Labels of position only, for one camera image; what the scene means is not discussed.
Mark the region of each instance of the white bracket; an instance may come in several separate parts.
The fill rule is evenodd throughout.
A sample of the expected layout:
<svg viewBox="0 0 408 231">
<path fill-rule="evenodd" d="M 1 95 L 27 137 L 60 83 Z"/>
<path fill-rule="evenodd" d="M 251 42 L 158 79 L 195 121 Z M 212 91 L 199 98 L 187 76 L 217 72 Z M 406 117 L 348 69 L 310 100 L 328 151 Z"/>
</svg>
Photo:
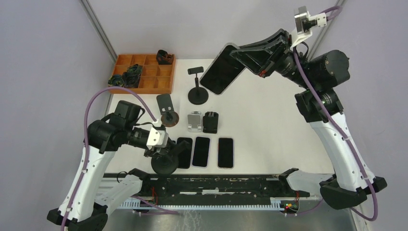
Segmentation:
<svg viewBox="0 0 408 231">
<path fill-rule="evenodd" d="M 295 23 L 296 28 L 291 32 L 292 45 L 291 48 L 299 45 L 301 42 L 305 41 L 313 35 L 312 28 L 314 27 L 324 27 L 327 25 L 327 17 L 325 13 L 320 13 L 311 16 L 309 11 L 306 10 L 306 6 L 299 7 L 295 10 Z M 305 24 L 314 22 L 315 26 L 310 28 L 305 28 Z"/>
<path fill-rule="evenodd" d="M 140 192 L 141 186 L 142 180 L 137 176 L 127 175 L 111 190 L 95 198 L 95 202 L 102 206 L 107 205 L 106 214 L 110 216 L 125 200 Z"/>
<path fill-rule="evenodd" d="M 298 170 L 289 174 L 286 180 L 291 189 L 295 191 L 305 191 L 310 193 L 310 196 L 316 195 L 321 197 L 319 183 L 327 181 L 332 176 L 333 174 L 316 174 Z"/>
<path fill-rule="evenodd" d="M 165 148 L 167 146 L 168 134 L 164 130 L 156 130 L 154 127 L 150 129 L 149 137 L 147 138 L 146 146 L 151 150 L 153 147 Z"/>
</svg>

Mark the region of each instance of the gray wall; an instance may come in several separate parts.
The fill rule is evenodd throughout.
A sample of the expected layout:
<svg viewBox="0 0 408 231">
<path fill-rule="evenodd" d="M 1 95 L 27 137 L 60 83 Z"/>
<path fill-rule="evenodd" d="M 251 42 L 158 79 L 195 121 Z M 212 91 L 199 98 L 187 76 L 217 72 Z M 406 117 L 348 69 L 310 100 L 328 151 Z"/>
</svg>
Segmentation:
<svg viewBox="0 0 408 231">
<path fill-rule="evenodd" d="M 215 58 L 227 42 L 245 45 L 295 28 L 293 10 L 311 14 L 336 0 L 89 0 L 117 54 Z"/>
<path fill-rule="evenodd" d="M 336 88 L 351 134 L 369 165 L 385 177 L 374 231 L 406 230 L 408 189 L 408 20 L 406 1 L 347 1 L 316 55 L 339 49 L 351 79 Z M 364 204 L 372 215 L 371 200 Z"/>
<path fill-rule="evenodd" d="M 71 186 L 87 101 L 113 62 L 77 0 L 1 1 L 0 54 L 0 230 L 59 230 L 47 212 Z"/>
</svg>

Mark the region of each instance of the smartphone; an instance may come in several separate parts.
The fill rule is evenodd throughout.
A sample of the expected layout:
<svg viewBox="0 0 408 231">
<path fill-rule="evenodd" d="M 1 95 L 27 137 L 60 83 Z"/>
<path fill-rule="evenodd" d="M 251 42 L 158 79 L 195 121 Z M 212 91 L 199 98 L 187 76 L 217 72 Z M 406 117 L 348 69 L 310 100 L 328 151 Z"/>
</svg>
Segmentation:
<svg viewBox="0 0 408 231">
<path fill-rule="evenodd" d="M 210 152 L 210 138 L 206 137 L 195 138 L 192 165 L 195 167 L 207 167 L 209 152 Z"/>
<path fill-rule="evenodd" d="M 229 55 L 231 51 L 239 48 L 233 43 L 225 44 L 210 67 L 201 76 L 200 84 L 216 95 L 222 94 L 245 69 L 244 65 Z"/>
<path fill-rule="evenodd" d="M 191 153 L 192 153 L 192 139 L 188 137 L 180 137 L 177 139 L 177 144 L 186 141 L 189 143 L 189 148 L 178 154 L 178 168 L 190 168 Z"/>
<path fill-rule="evenodd" d="M 218 167 L 234 167 L 234 140 L 232 138 L 218 139 Z"/>
</svg>

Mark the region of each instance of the wire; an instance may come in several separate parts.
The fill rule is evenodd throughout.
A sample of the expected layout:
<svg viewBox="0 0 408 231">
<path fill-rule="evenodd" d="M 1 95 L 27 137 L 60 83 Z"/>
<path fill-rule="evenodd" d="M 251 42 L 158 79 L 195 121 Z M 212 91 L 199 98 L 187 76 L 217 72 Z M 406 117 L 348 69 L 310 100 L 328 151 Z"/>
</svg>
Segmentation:
<svg viewBox="0 0 408 231">
<path fill-rule="evenodd" d="M 300 203 L 299 201 L 297 201 L 297 211 L 299 212 L 299 210 L 300 210 Z"/>
<path fill-rule="evenodd" d="M 92 96 L 91 100 L 89 101 L 87 108 L 85 110 L 85 116 L 84 116 L 84 141 L 85 141 L 85 160 L 84 160 L 84 166 L 82 167 L 82 171 L 79 174 L 79 178 L 78 181 L 75 184 L 74 190 L 72 191 L 72 194 L 69 196 L 69 201 L 68 201 L 68 205 L 66 207 L 65 210 L 65 214 L 61 223 L 61 231 L 64 231 L 64 227 L 66 224 L 66 220 L 68 219 L 68 215 L 70 210 L 72 210 L 72 204 L 74 202 L 74 198 L 78 192 L 79 186 L 81 185 L 81 182 L 84 178 L 85 173 L 88 171 L 87 167 L 88 167 L 88 160 L 89 160 L 89 140 L 88 140 L 88 115 L 89 115 L 89 110 L 90 110 L 90 106 L 92 105 L 93 101 L 96 99 L 96 97 L 98 97 L 100 94 L 102 94 L 105 91 L 108 90 L 124 90 L 129 92 L 130 94 L 134 95 L 139 101 L 140 103 L 143 105 L 143 107 L 146 109 L 147 113 L 150 115 L 150 117 L 152 118 L 153 121 L 156 121 L 156 118 L 154 117 L 153 113 L 150 111 L 149 107 L 147 106 L 147 104 L 143 101 L 143 99 L 136 93 L 132 92 L 129 89 L 126 88 L 122 88 L 122 87 L 108 87 L 105 89 L 100 90 L 99 92 L 97 92 L 94 96 Z"/>
<path fill-rule="evenodd" d="M 300 212 L 300 213 L 296 213 L 296 214 L 288 214 L 288 216 L 295 217 L 295 216 L 298 216 L 298 215 L 304 215 L 304 214 L 311 213 L 311 212 L 315 211 L 317 208 L 319 208 L 322 205 L 322 202 L 323 202 L 323 199 L 320 200 L 319 203 L 313 209 L 309 209 L 309 210 L 307 210 L 305 212 Z"/>
<path fill-rule="evenodd" d="M 152 124 L 151 122 L 145 122 L 145 123 L 142 123 L 142 124 L 135 124 L 135 126 L 143 126 L 143 125 L 148 125 L 148 124 L 151 124 L 154 127 L 154 124 Z"/>
<path fill-rule="evenodd" d="M 119 172 L 119 173 L 117 174 L 117 176 L 116 176 L 116 180 L 117 180 L 118 183 L 120 183 L 120 181 L 119 181 L 119 175 L 120 175 L 122 172 L 126 173 L 126 175 L 128 174 L 128 173 L 125 172 L 125 171 Z"/>
<path fill-rule="evenodd" d="M 101 120 L 102 120 L 103 122 L 106 122 L 106 121 L 108 121 L 108 119 L 111 119 L 112 115 L 113 115 L 113 113 L 107 114 L 107 115 L 105 115 L 105 117 L 102 118 Z"/>
<path fill-rule="evenodd" d="M 144 113 L 146 112 L 146 110 L 144 108 L 140 108 L 141 110 L 141 115 L 138 117 L 138 120 L 140 120 L 140 118 L 144 115 Z"/>
<path fill-rule="evenodd" d="M 307 44 L 307 43 L 305 43 L 304 41 L 303 42 L 301 42 L 303 45 L 305 45 L 306 46 L 306 48 L 307 48 L 307 50 L 306 50 L 306 53 L 303 55 L 303 57 L 306 57 L 307 56 L 307 54 L 309 53 L 309 45 Z"/>
<path fill-rule="evenodd" d="M 313 88 L 312 84 L 309 82 L 309 80 L 307 79 L 307 76 L 305 74 L 305 72 L 303 71 L 302 66 L 300 65 L 300 61 L 299 61 L 299 56 L 297 55 L 297 50 L 296 47 L 293 48 L 293 57 L 294 60 L 296 62 L 297 68 L 299 69 L 300 75 L 302 76 L 303 81 L 306 83 L 307 87 L 309 88 L 310 92 L 313 94 L 313 97 L 316 99 L 316 101 L 318 102 L 319 106 L 321 107 L 322 111 L 324 112 L 325 116 L 327 117 L 327 119 L 330 121 L 330 123 L 336 128 L 336 130 L 342 135 L 342 137 L 344 138 L 344 140 L 346 141 L 347 145 L 349 146 L 354 159 L 357 162 L 358 167 L 360 168 L 361 174 L 363 175 L 363 178 L 365 178 L 366 183 L 370 189 L 371 195 L 372 195 L 372 200 L 374 203 L 374 214 L 372 216 L 372 218 L 369 218 L 365 215 L 363 215 L 362 213 L 360 213 L 359 211 L 357 211 L 354 208 L 351 208 L 352 211 L 354 211 L 355 213 L 357 213 L 359 216 L 361 216 L 362 218 L 369 220 L 369 221 L 375 221 L 378 217 L 378 201 L 377 201 L 377 196 L 375 194 L 375 190 L 370 182 L 369 179 L 367 179 L 367 172 L 363 167 L 363 164 L 361 163 L 360 158 L 358 157 L 358 153 L 357 150 L 355 149 L 353 143 L 351 142 L 351 139 L 348 139 L 347 134 L 341 129 L 341 127 L 336 123 L 336 121 L 334 121 L 334 119 L 332 118 L 332 116 L 330 115 L 329 111 L 327 111 L 326 107 L 324 106 L 323 102 L 321 101 L 320 97 L 318 96 L 318 94 L 316 93 L 315 89 Z"/>
<path fill-rule="evenodd" d="M 158 200 L 158 196 L 157 196 L 156 192 L 154 191 L 154 187 L 152 187 L 152 197 L 153 197 L 154 204 L 157 205 L 159 200 Z"/>
<path fill-rule="evenodd" d="M 157 208 L 158 210 L 163 211 L 163 213 L 139 213 L 139 215 L 148 216 L 148 215 L 165 215 L 165 214 L 178 214 L 179 213 L 177 211 L 171 211 L 171 210 L 167 210 L 167 209 L 164 209 L 164 208 L 160 208 L 159 206 L 154 205 L 152 203 L 149 203 L 149 202 L 147 202 L 146 200 L 144 200 L 143 198 L 141 198 L 139 196 L 132 196 L 132 198 L 138 199 L 138 200 L 144 202 L 145 204 L 150 205 L 153 208 Z"/>
<path fill-rule="evenodd" d="M 342 10 L 343 10 L 342 6 L 332 6 L 330 8 L 327 8 L 327 9 L 323 10 L 320 13 L 329 13 L 329 12 L 335 11 L 332 14 L 330 14 L 329 16 L 327 16 L 327 21 L 330 21 L 331 19 L 337 17 L 342 12 Z"/>
<path fill-rule="evenodd" d="M 288 209 L 292 210 L 295 213 L 297 213 L 297 211 L 298 211 L 298 210 L 294 210 L 292 207 L 288 207 Z"/>
<path fill-rule="evenodd" d="M 299 205 L 299 199 L 300 199 L 300 193 L 299 191 L 296 191 L 296 200 L 294 203 Z"/>
</svg>

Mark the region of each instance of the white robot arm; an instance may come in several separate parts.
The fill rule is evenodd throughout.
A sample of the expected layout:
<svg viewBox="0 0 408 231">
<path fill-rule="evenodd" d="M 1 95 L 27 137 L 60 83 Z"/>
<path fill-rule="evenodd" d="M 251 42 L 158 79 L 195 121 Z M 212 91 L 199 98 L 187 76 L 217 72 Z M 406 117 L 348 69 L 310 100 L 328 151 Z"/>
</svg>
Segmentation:
<svg viewBox="0 0 408 231">
<path fill-rule="evenodd" d="M 49 221 L 67 226 L 70 231 L 101 231 L 111 213 L 141 190 L 142 180 L 148 174 L 134 169 L 111 190 L 95 198 L 106 168 L 122 144 L 145 149 L 144 155 L 152 157 L 152 167 L 158 174 L 169 175 L 176 170 L 178 154 L 188 144 L 182 142 L 176 145 L 160 122 L 152 124 L 150 131 L 138 128 L 141 110 L 136 104 L 120 101 L 113 114 L 88 126 L 89 160 L 86 170 L 83 170 L 86 160 L 84 147 L 71 189 L 61 206 L 48 213 Z"/>
<path fill-rule="evenodd" d="M 326 17 L 326 13 L 333 10 L 336 11 Z M 296 51 L 296 46 L 305 44 L 304 40 L 312 35 L 312 28 L 326 26 L 327 21 L 340 11 L 341 8 L 332 7 L 311 16 L 306 7 L 301 7 L 295 13 L 296 29 L 292 33 L 280 29 L 265 40 L 232 50 L 230 57 L 222 57 L 231 59 L 224 62 L 234 64 L 236 68 L 246 67 L 263 78 L 276 71 L 306 89 L 295 95 L 296 105 L 323 143 L 335 174 L 311 174 L 293 168 L 281 174 L 280 180 L 288 190 L 322 196 L 335 209 L 359 205 L 368 194 L 387 186 L 384 178 L 374 176 L 355 148 L 343 106 L 333 90 L 350 78 L 348 57 L 339 50 L 333 50 L 308 60 L 306 54 Z M 200 81 L 205 84 L 211 82 L 210 78 L 204 75 Z M 226 89 L 231 83 L 224 81 L 218 88 Z"/>
</svg>

